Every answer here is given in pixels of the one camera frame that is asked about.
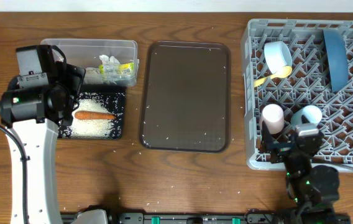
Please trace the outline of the pink plastic cup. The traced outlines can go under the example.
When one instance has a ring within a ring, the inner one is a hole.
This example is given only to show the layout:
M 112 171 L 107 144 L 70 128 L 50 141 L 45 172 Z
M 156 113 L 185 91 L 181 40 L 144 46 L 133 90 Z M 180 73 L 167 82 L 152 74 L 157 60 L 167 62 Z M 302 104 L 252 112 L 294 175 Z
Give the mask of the pink plastic cup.
M 277 104 L 269 104 L 265 106 L 260 114 L 260 129 L 262 129 L 263 123 L 266 124 L 270 134 L 279 133 L 285 124 L 282 107 Z

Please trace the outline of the white tissue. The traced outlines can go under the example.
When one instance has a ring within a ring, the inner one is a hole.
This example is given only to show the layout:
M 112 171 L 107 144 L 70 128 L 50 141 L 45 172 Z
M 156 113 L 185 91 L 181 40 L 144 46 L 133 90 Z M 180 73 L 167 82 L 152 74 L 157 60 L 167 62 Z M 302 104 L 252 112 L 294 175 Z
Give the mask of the white tissue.
M 115 85 L 121 63 L 114 56 L 100 55 L 99 59 L 101 60 L 99 67 L 86 68 L 86 74 L 83 80 L 84 84 Z

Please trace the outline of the light blue plastic cup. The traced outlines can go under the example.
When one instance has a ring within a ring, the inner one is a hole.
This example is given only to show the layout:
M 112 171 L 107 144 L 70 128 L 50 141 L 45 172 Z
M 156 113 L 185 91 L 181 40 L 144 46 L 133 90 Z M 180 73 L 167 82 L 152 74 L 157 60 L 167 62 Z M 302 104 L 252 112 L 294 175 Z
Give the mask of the light blue plastic cup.
M 317 106 L 313 106 L 313 105 L 305 106 L 304 108 L 297 111 L 291 117 L 290 123 L 293 129 L 295 129 L 297 125 L 303 124 L 302 116 L 304 116 L 309 123 L 318 125 L 323 117 L 323 114 L 322 114 L 322 111 Z

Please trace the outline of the orange carrot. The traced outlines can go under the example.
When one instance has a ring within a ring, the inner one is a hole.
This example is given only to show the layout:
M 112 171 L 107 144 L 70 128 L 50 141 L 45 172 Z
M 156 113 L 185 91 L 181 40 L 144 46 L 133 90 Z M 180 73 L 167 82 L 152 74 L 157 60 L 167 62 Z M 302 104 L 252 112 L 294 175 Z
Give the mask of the orange carrot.
M 78 120 L 112 120 L 116 119 L 113 114 L 100 113 L 94 111 L 77 111 L 75 118 Z

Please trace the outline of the yellow plastic spoon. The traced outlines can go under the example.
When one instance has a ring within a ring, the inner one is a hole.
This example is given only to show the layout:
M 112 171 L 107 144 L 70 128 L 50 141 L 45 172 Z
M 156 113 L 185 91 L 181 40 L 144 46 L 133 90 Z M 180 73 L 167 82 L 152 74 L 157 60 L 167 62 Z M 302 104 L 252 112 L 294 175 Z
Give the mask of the yellow plastic spoon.
M 271 80 L 274 78 L 287 78 L 291 73 L 292 73 L 292 67 L 288 65 L 284 66 L 272 75 L 255 80 L 254 87 L 258 87 L 264 84 L 266 80 Z

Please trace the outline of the light blue bowl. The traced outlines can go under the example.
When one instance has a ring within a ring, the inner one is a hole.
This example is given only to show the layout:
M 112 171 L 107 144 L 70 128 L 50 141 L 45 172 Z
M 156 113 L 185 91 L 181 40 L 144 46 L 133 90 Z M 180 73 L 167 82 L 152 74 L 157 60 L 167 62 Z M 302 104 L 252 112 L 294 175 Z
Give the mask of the light blue bowl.
M 272 74 L 285 66 L 292 66 L 290 50 L 282 41 L 269 42 L 264 45 L 265 61 Z

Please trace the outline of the dark blue plate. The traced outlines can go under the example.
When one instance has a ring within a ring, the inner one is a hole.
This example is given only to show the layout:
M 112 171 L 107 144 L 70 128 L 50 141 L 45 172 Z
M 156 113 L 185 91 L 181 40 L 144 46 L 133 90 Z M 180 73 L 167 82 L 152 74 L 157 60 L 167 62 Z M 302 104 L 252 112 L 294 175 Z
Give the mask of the dark blue plate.
M 349 78 L 345 42 L 342 35 L 334 29 L 323 30 L 323 36 L 328 56 L 331 91 L 338 92 L 347 85 Z

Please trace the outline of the yellow snack wrapper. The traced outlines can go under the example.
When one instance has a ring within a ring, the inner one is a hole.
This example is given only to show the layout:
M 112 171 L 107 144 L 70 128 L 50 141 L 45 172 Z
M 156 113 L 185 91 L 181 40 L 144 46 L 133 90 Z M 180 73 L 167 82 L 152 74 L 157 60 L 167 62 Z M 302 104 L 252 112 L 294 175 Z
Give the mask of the yellow snack wrapper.
M 134 71 L 133 63 L 117 64 L 107 63 L 99 66 L 99 71 L 104 75 L 130 75 Z

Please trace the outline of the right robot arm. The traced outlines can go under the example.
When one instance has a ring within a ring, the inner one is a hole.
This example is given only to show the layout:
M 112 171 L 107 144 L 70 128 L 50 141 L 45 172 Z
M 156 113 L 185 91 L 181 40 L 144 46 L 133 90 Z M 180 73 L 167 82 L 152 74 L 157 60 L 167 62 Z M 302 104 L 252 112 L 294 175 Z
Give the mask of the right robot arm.
M 350 223 L 348 215 L 338 215 L 333 203 L 339 200 L 339 172 L 326 166 L 313 166 L 320 150 L 323 133 L 312 123 L 298 125 L 286 142 L 273 140 L 266 123 L 262 123 L 260 150 L 270 154 L 272 164 L 282 163 L 287 172 L 286 191 L 296 207 L 280 210 L 270 223 Z

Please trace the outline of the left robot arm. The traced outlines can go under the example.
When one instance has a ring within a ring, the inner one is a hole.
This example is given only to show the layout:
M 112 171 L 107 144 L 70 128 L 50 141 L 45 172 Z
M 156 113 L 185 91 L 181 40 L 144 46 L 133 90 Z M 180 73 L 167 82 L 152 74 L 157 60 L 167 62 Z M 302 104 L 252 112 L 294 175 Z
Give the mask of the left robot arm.
M 19 75 L 0 99 L 11 152 L 11 223 L 61 223 L 55 149 L 58 129 L 70 126 L 85 69 L 70 65 L 56 45 L 16 50 Z

